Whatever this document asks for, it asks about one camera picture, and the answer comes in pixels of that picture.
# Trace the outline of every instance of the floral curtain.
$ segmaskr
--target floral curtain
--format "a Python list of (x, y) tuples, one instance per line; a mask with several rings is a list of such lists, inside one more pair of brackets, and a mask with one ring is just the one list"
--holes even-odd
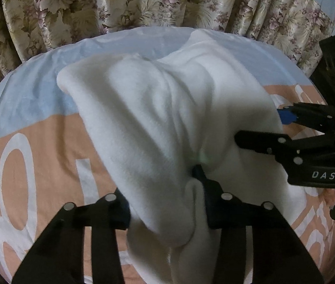
[(279, 48), (310, 76), (333, 23), (314, 0), (0, 0), (0, 80), (32, 56), (137, 26), (189, 26)]

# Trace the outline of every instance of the screw head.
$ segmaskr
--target screw head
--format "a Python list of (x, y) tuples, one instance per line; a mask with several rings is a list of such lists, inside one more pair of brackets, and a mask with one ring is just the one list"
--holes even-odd
[(224, 193), (221, 195), (221, 198), (222, 198), (224, 201), (230, 201), (231, 199), (233, 199), (233, 195), (231, 195), (231, 194), (228, 193), (228, 192), (224, 192)]
[(297, 164), (297, 165), (301, 165), (303, 163), (303, 158), (295, 157), (294, 158), (294, 163)]
[(66, 210), (66, 211), (70, 211), (70, 210), (72, 210), (74, 207), (75, 207), (75, 204), (72, 203), (72, 202), (69, 202), (69, 203), (66, 203), (66, 204), (64, 205), (64, 210)]
[(110, 193), (110, 194), (107, 194), (104, 199), (107, 201), (107, 202), (113, 202), (117, 199), (117, 196), (113, 193)]
[(274, 204), (271, 202), (265, 202), (263, 203), (263, 208), (266, 210), (273, 210), (274, 209)]

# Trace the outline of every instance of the white fleece cloth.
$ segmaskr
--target white fleece cloth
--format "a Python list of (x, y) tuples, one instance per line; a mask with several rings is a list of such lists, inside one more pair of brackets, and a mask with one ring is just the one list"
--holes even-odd
[(294, 220), (296, 194), (282, 166), (234, 142), (240, 129), (282, 132), (274, 103), (206, 32), (159, 60), (92, 56), (64, 68), (57, 83), (131, 205), (129, 254), (146, 283), (211, 283), (219, 231), (208, 229), (196, 164), (223, 190), (272, 201)]

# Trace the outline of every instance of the black mechanical claw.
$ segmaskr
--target black mechanical claw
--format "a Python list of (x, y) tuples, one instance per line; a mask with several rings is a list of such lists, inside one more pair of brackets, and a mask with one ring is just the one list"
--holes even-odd
[(207, 179), (199, 165), (192, 175), (204, 188), (208, 226), (222, 228), (212, 284), (230, 283), (230, 275), (232, 283), (244, 283), (246, 226), (253, 230), (253, 284), (324, 283), (312, 257), (273, 203), (243, 203)]
[[(335, 189), (335, 107), (299, 103), (279, 110), (289, 112), (295, 123), (324, 134), (291, 140), (288, 135), (239, 131), (234, 139), (241, 148), (275, 156), (291, 185)], [(335, 220), (335, 208), (331, 212)]]
[(124, 284), (115, 229), (129, 227), (127, 200), (116, 190), (95, 204), (66, 203), (29, 250), (12, 284), (84, 284), (83, 241), (92, 227), (94, 283)]

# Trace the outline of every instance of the fabric fold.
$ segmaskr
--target fabric fold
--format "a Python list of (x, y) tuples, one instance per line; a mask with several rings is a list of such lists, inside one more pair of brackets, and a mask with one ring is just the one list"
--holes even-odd
[(292, 220), (284, 169), (234, 142), (240, 129), (282, 132), (274, 103), (206, 32), (159, 60), (92, 56), (64, 68), (57, 84), (131, 205), (130, 258), (148, 284), (211, 282), (220, 232), (206, 225), (203, 189), (191, 177), (196, 164), (225, 191), (252, 204), (272, 201)]

